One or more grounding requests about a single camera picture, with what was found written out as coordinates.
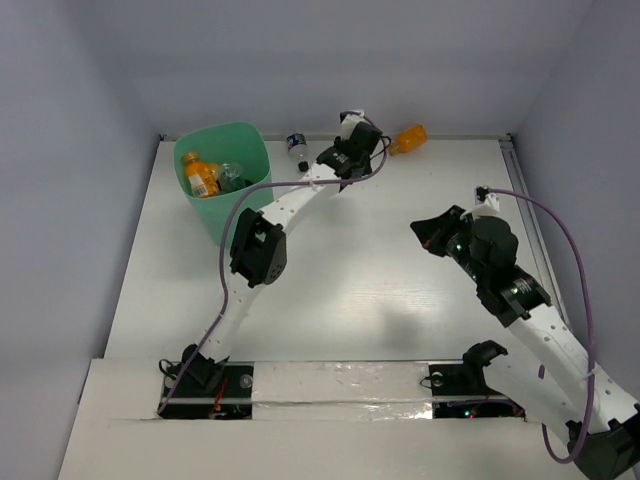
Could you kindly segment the clear Pepsi bottle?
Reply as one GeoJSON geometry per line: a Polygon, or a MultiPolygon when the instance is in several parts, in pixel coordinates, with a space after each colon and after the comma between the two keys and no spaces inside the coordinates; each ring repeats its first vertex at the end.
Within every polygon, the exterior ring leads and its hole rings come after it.
{"type": "Polygon", "coordinates": [[[302,133],[292,133],[286,137],[287,153],[298,170],[305,173],[310,168],[308,145],[302,133]]]}

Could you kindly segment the clear water bottle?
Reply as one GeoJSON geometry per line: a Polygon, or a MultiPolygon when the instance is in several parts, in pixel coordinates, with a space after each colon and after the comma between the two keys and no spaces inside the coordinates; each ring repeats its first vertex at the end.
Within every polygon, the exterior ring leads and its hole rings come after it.
{"type": "Polygon", "coordinates": [[[233,193],[252,185],[252,182],[244,176],[242,166],[237,163],[221,164],[217,180],[223,193],[233,193]]]}

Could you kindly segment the small orange juice bottle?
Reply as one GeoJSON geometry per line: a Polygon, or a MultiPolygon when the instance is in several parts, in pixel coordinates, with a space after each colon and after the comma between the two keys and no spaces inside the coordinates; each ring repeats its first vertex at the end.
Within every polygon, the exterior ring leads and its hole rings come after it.
{"type": "Polygon", "coordinates": [[[182,156],[185,178],[194,198],[210,198],[220,193],[214,171],[201,161],[197,152],[187,152],[182,156]]]}

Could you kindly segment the orange juice bottle blue label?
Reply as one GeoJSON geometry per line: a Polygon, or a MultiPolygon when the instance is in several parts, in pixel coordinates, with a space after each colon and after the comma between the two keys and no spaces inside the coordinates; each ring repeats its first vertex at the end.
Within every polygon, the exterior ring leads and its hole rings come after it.
{"type": "Polygon", "coordinates": [[[211,174],[213,175],[215,180],[218,180],[221,166],[217,163],[206,163],[206,166],[211,171],[211,174]]]}

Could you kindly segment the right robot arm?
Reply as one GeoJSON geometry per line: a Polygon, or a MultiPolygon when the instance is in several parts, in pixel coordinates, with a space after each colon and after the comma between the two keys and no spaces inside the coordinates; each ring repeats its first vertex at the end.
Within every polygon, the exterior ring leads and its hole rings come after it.
{"type": "Polygon", "coordinates": [[[639,402],[589,356],[542,285],[516,263],[518,239],[503,219],[454,205],[410,225],[430,254],[473,280],[481,305],[532,354],[520,360],[493,340],[462,356],[462,384],[499,392],[540,421],[589,479],[616,479],[639,462],[639,402]]]}

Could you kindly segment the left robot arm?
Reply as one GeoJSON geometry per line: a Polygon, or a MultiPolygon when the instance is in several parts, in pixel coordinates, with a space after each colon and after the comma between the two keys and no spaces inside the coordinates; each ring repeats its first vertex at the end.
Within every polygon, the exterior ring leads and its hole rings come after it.
{"type": "Polygon", "coordinates": [[[219,313],[201,340],[183,352],[176,379],[186,376],[195,392],[209,395],[222,383],[223,370],[238,329],[261,291],[273,284],[287,265],[287,236],[309,210],[347,186],[370,179],[380,169],[371,160],[386,160],[391,140],[366,121],[356,123],[347,138],[338,137],[296,181],[275,182],[284,193],[254,210],[235,206],[233,237],[223,234],[219,267],[223,297],[219,313]]]}

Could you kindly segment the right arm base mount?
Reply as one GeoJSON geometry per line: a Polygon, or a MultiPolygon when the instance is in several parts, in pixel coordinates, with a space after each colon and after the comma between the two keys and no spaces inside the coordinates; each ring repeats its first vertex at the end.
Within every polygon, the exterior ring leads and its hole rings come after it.
{"type": "Polygon", "coordinates": [[[519,404],[492,390],[484,379],[484,369],[496,357],[508,354],[493,340],[476,343],[454,363],[430,364],[419,385],[433,398],[435,419],[521,418],[519,404]]]}

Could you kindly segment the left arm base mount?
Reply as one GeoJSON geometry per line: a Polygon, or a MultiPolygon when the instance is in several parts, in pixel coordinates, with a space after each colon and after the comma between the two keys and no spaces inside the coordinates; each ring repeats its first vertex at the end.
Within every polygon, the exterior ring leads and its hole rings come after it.
{"type": "Polygon", "coordinates": [[[171,420],[249,420],[252,418],[253,363],[219,362],[198,353],[173,389],[182,362],[196,345],[189,345],[180,361],[161,359],[163,375],[159,417],[171,420]]]}

